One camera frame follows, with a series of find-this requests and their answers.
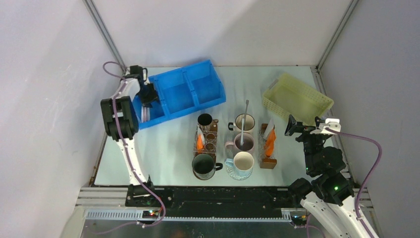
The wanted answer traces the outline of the white toothpaste tube red cap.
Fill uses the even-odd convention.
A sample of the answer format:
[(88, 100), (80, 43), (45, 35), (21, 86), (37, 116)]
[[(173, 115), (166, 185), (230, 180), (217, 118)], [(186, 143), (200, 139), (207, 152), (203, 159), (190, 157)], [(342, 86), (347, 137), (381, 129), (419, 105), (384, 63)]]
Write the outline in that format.
[(197, 136), (200, 135), (200, 134), (202, 134), (204, 136), (201, 128), (199, 126), (197, 126)]

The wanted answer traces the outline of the clear textured two-hole holder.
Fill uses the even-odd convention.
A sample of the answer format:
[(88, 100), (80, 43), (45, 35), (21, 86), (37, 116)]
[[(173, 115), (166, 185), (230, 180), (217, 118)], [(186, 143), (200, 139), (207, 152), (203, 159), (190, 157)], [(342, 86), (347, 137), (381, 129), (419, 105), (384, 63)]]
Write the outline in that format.
[(196, 149), (196, 142), (197, 142), (197, 132), (195, 134), (195, 140), (193, 144), (193, 157), (199, 155), (199, 154), (207, 154), (210, 155), (214, 161), (216, 161), (216, 145), (217, 145), (217, 132), (216, 131), (210, 131), (207, 133), (204, 133), (206, 144), (203, 150), (198, 151)]

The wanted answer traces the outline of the white toothpaste tube dark cap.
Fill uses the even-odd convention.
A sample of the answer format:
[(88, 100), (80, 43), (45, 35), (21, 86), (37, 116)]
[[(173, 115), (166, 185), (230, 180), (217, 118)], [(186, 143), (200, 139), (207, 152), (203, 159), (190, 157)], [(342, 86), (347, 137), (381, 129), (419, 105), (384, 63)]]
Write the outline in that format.
[(264, 135), (263, 135), (264, 139), (268, 138), (268, 136), (270, 135), (270, 133), (274, 129), (274, 127), (275, 127), (274, 121), (273, 121), (273, 118), (271, 118), (269, 123), (267, 124), (266, 129), (265, 129), (265, 132), (264, 132)]

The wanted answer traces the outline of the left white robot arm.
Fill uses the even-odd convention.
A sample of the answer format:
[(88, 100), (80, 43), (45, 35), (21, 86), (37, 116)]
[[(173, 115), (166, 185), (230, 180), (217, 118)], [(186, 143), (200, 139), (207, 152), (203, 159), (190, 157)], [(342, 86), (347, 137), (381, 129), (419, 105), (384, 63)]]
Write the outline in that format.
[(122, 151), (129, 182), (132, 187), (143, 187), (137, 199), (144, 206), (152, 206), (157, 199), (153, 183), (141, 169), (140, 153), (135, 149), (135, 135), (140, 124), (150, 120), (153, 102), (159, 102), (157, 91), (148, 81), (148, 69), (132, 65), (125, 75), (114, 75), (120, 80), (117, 91), (100, 102), (105, 132)]

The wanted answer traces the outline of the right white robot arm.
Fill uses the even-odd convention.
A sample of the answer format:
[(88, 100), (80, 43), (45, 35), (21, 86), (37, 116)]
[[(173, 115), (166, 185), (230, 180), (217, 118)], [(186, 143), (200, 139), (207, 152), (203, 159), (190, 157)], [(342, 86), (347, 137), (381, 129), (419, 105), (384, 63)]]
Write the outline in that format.
[(306, 174), (288, 187), (288, 201), (303, 207), (325, 229), (339, 238), (376, 238), (378, 234), (360, 207), (361, 193), (342, 174), (346, 164), (342, 150), (325, 146), (327, 139), (340, 133), (339, 119), (315, 117), (315, 125), (304, 125), (289, 115), (285, 136), (299, 133), (297, 142), (303, 144)]

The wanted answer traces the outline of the brown metallic cup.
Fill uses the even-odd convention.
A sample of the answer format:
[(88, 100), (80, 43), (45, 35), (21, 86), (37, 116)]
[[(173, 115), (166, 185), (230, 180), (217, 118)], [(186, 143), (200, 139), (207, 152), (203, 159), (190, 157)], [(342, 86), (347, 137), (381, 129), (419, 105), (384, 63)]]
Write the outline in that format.
[(219, 120), (213, 119), (213, 117), (210, 114), (204, 113), (198, 116), (197, 122), (198, 127), (201, 129), (202, 132), (210, 132), (215, 131)]

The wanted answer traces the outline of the clear holder with brown lid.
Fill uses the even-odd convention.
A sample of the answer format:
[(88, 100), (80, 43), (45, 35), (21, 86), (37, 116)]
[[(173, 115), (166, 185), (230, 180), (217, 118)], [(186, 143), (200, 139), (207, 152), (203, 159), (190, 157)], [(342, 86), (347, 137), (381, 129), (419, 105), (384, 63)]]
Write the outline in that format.
[(274, 169), (277, 165), (277, 159), (274, 156), (276, 132), (273, 128), (267, 135), (264, 136), (268, 123), (262, 123), (258, 135), (258, 163), (261, 169)]

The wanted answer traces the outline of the light grey toothbrush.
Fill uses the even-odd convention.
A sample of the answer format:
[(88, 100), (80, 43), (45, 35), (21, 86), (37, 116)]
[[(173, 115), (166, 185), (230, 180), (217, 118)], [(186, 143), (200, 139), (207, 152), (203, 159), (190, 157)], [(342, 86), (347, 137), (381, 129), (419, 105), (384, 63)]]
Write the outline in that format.
[(244, 131), (241, 131), (240, 134), (240, 146), (243, 147), (244, 145)]

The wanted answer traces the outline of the brown wooden oval tray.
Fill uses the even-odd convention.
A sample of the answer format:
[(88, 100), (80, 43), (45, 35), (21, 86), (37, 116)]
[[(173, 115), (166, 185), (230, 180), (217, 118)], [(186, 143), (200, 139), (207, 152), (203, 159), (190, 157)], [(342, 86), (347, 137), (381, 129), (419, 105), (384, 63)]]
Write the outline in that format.
[(193, 146), (192, 171), (199, 180), (209, 180), (222, 167), (216, 162), (218, 120), (206, 128), (197, 127)]

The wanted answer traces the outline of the pink mug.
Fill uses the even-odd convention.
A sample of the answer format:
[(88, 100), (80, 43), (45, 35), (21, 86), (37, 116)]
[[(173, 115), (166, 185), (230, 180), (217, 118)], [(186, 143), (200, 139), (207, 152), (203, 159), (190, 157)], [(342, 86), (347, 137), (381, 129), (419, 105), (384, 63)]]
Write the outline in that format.
[(255, 141), (251, 134), (238, 134), (232, 141), (227, 141), (224, 147), (235, 156), (239, 152), (248, 152), (253, 154), (255, 149)]

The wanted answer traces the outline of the small orange tube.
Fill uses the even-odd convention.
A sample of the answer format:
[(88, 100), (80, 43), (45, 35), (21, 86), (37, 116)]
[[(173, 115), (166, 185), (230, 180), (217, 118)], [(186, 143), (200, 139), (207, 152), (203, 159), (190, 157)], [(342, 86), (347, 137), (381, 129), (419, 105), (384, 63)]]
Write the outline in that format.
[(196, 142), (196, 149), (198, 151), (203, 150), (205, 147), (205, 138), (202, 134), (197, 136), (197, 142)]

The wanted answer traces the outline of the orange toothpaste tube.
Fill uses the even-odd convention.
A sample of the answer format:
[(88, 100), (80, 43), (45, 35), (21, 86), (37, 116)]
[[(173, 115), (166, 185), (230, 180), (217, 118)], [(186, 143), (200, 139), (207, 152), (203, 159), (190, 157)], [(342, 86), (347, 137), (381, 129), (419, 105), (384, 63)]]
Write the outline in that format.
[(264, 154), (266, 157), (271, 157), (274, 152), (274, 144), (276, 141), (275, 129), (273, 129), (265, 141)]

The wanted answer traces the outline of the light blue mug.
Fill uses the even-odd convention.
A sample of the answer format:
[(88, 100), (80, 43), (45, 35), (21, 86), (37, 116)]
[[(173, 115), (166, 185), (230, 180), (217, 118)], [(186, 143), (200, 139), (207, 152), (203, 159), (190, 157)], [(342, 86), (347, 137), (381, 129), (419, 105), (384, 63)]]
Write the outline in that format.
[(226, 166), (233, 167), (234, 170), (240, 174), (244, 174), (245, 171), (253, 169), (254, 163), (255, 160), (253, 156), (248, 152), (239, 152), (233, 157), (233, 159), (227, 158), (224, 161)]

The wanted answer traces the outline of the dark green mug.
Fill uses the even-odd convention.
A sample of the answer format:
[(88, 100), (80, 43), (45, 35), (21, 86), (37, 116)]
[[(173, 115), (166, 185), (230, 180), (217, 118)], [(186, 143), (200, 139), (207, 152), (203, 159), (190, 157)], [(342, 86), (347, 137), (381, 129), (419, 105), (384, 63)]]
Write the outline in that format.
[(200, 180), (209, 180), (223, 168), (222, 163), (216, 163), (211, 155), (199, 154), (192, 160), (193, 174)]

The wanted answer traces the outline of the cream mug with black rim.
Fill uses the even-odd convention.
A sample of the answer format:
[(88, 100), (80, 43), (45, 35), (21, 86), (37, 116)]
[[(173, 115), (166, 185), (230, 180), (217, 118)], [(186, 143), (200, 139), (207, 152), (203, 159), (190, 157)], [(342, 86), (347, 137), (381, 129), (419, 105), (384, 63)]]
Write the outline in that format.
[(253, 116), (247, 114), (240, 114), (236, 117), (234, 122), (228, 123), (228, 129), (230, 131), (241, 132), (252, 134), (255, 128), (256, 121)]

